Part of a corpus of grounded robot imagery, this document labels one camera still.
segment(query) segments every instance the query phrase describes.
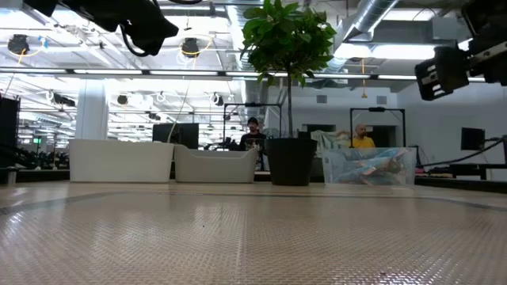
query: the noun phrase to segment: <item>plastic storage container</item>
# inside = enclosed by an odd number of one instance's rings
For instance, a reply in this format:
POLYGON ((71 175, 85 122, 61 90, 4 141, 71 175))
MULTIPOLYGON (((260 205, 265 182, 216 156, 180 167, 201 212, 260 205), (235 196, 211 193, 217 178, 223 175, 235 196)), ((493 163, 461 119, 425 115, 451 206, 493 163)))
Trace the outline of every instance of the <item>plastic storage container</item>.
POLYGON ((327 184, 414 184, 415 166, 414 148, 322 150, 327 184))

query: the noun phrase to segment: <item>black metal frame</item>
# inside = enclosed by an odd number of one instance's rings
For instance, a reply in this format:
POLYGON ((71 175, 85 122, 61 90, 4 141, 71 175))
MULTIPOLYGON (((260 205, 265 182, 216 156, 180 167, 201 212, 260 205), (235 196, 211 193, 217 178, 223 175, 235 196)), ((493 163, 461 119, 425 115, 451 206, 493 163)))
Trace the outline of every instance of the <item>black metal frame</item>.
POLYGON ((223 105, 223 142, 225 142, 225 123, 226 123, 226 116, 227 116, 227 107, 229 106, 245 106, 248 108, 262 108, 262 107, 278 107, 280 110, 280 137, 282 137, 282 105, 281 104, 258 104, 258 103, 246 103, 246 104, 236 104, 236 103, 226 103, 223 105))
POLYGON ((373 108, 351 108, 350 109, 350 147, 354 147, 353 144, 353 113, 354 111, 368 111, 368 112, 385 112, 385 111, 398 111, 402 113, 402 128, 403 128, 403 147, 406 147, 406 123, 405 123, 405 109, 404 108, 383 108, 383 107, 373 107, 373 108))

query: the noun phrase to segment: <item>man in yellow shirt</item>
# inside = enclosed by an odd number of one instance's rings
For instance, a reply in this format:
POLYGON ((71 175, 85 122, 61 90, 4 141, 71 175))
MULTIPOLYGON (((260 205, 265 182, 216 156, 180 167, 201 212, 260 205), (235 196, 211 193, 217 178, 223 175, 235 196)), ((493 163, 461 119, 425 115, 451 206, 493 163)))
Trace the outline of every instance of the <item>man in yellow shirt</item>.
MULTIPOLYGON (((347 131, 339 131, 337 133, 337 137, 342 134, 350 135, 350 133, 347 131)), ((373 142, 373 139, 366 136, 366 126, 363 125, 362 123, 359 123, 356 126, 356 135, 353 138, 353 146, 354 146, 354 148, 373 148, 373 147, 375 147, 375 143, 373 142)))

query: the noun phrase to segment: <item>desk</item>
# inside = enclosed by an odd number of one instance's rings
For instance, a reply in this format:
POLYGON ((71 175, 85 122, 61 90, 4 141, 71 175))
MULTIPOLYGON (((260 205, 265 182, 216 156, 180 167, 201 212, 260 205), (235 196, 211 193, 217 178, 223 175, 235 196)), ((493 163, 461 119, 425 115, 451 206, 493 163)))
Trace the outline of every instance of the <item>desk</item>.
POLYGON ((452 172, 452 178, 457 176, 479 176, 481 180, 486 180, 487 169, 507 169, 507 164, 463 163, 451 164, 449 168, 452 172))

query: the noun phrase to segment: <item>tiled floor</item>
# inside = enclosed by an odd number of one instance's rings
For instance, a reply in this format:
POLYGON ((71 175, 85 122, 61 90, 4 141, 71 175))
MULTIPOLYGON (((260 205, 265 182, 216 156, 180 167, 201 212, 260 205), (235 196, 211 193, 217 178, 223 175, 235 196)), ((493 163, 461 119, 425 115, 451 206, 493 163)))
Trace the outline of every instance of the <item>tiled floor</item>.
POLYGON ((507 196, 438 188, 0 188, 0 284, 507 284, 507 196))

